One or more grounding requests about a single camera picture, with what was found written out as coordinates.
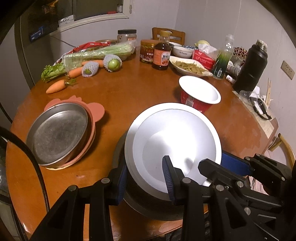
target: wooden table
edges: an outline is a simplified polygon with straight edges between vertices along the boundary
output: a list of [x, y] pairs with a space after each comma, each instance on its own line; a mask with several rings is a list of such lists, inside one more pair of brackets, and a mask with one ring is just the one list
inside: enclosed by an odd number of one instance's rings
[[[86, 103], [101, 103], [106, 113], [96, 125], [96, 138], [88, 153], [75, 165], [60, 171], [41, 168], [49, 202], [52, 206], [70, 185], [85, 187], [107, 176], [112, 167], [114, 148], [133, 120], [145, 109], [164, 102], [179, 102], [180, 75], [171, 67], [167, 71], [155, 70], [139, 61], [139, 53], [123, 63], [120, 71], [108, 73], [100, 69], [90, 78], [77, 78], [77, 85], [47, 95], [48, 84], [39, 81], [19, 106], [11, 131], [23, 141], [33, 121], [54, 98], [82, 97]], [[270, 140], [252, 114], [232, 93], [226, 80], [206, 78], [220, 92], [222, 100], [205, 115], [216, 128], [222, 148], [241, 158], [264, 153]], [[273, 120], [274, 133], [278, 128]], [[6, 172], [9, 192], [17, 215], [29, 233], [33, 233], [46, 214], [41, 188], [30, 160], [11, 143], [7, 145]], [[88, 240], [88, 214], [86, 207], [84, 239]], [[114, 240], [146, 240], [182, 225], [182, 221], [156, 221], [148, 219], [125, 202], [110, 207]]]

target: red tissue box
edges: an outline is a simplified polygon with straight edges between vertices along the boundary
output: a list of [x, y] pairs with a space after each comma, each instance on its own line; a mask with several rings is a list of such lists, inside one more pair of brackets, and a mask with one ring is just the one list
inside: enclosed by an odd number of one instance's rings
[[215, 60], [207, 56], [205, 53], [200, 52], [198, 49], [195, 49], [192, 54], [192, 59], [197, 60], [200, 62], [207, 70], [211, 71]]

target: plate of food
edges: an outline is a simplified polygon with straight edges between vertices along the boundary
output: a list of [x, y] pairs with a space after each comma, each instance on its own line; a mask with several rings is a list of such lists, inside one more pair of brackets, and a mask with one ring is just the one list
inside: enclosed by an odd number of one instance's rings
[[194, 59], [171, 56], [170, 62], [179, 73], [184, 75], [196, 77], [213, 76], [200, 62]]

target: orange label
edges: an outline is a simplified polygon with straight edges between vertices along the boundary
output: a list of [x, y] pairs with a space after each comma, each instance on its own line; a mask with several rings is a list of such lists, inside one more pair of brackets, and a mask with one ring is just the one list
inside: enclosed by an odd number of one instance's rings
[[170, 52], [154, 49], [153, 63], [159, 66], [167, 66], [170, 60]]

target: power socket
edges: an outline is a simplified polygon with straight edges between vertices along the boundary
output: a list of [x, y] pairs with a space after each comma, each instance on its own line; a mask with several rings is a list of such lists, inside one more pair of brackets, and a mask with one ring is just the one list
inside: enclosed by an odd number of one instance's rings
[[289, 76], [289, 78], [292, 80], [295, 72], [294, 70], [287, 64], [287, 62], [284, 60], [282, 65], [281, 65], [281, 69], [286, 73], [287, 76]]

